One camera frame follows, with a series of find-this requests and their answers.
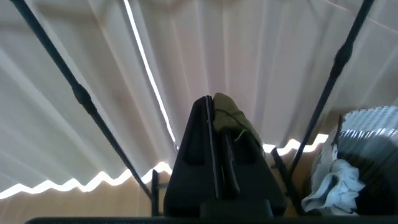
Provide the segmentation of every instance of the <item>black metal rod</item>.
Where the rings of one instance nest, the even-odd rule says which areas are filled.
[[[294,155],[293,163],[292,163],[292,166],[290,167],[290,172],[289,172],[290,176],[293,175],[294,169],[296,168],[297,164],[299,163],[300,157],[303,154],[304,147],[308,143],[308,140],[310,139],[311,133],[312,133],[315,125],[317,124],[319,116],[321,115],[321,112],[322,112],[323,108],[325,107],[326,102],[328,101],[329,95],[337,81],[337,78],[341,75],[341,72],[343,71],[344,66],[347,64],[347,62],[349,61],[349,59],[351,57],[355,39],[358,36],[358,33],[362,28],[362,25],[372,7],[372,5],[373,5],[373,2],[374,2],[374,0],[364,0],[363,1],[362,6],[359,9],[358,15],[355,18],[354,24],[353,24],[351,30],[349,31],[349,34],[347,36],[345,43],[343,44],[343,46],[341,46],[341,48],[339,49],[339,51],[336,54],[335,63],[333,64],[333,67],[330,71],[329,79],[326,82],[325,88],[323,89],[323,92],[318,101],[317,107],[315,108],[315,111],[312,114],[310,123],[308,124],[308,127],[307,127],[307,132],[305,133],[303,141],[301,142],[301,145],[298,148],[296,155]]]
[[[152,217],[159,216],[159,174],[155,169],[152,170]]]
[[[280,158],[276,147],[271,151],[271,154],[274,158],[275,166],[278,168],[280,177],[285,184],[287,195],[290,197],[294,209],[296,210],[298,215],[304,215],[305,212],[301,207],[299,194],[297,193],[296,188],[293,185],[292,179],[289,177],[286,166],[283,160]]]
[[[29,6],[26,4],[24,0],[11,0],[15,5],[21,16],[25,19],[26,23],[28,23],[29,27],[33,30],[36,37],[39,39],[40,43],[42,43],[43,47],[46,49],[47,53],[51,56],[54,63],[62,72],[62,75],[70,84],[73,93],[75,94],[76,99],[79,103],[86,109],[87,113],[91,115],[97,126],[100,128],[102,133],[105,135],[106,139],[112,145],[113,149],[119,155],[124,165],[131,171],[133,177],[137,180],[138,184],[141,186],[145,194],[152,200],[152,194],[147,188],[147,186],[143,183],[141,178],[139,177],[137,171],[131,164],[130,160],[127,158],[127,155],[121,149],[119,143],[114,138],[112,132],[109,130],[102,117],[98,113],[94,103],[91,100],[90,94],[87,90],[77,82],[75,76],[72,74],[68,65],[65,63],[58,50],[55,48],[54,44],[45,33],[43,27],[38,22],[37,18],[34,16],[33,12],[30,10]]]

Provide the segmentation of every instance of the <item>white cloth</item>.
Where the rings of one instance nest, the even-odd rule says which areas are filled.
[[[312,192],[302,200],[304,211],[318,209],[323,215],[357,215],[355,198],[365,185],[359,170],[343,159],[319,164],[312,176]]]

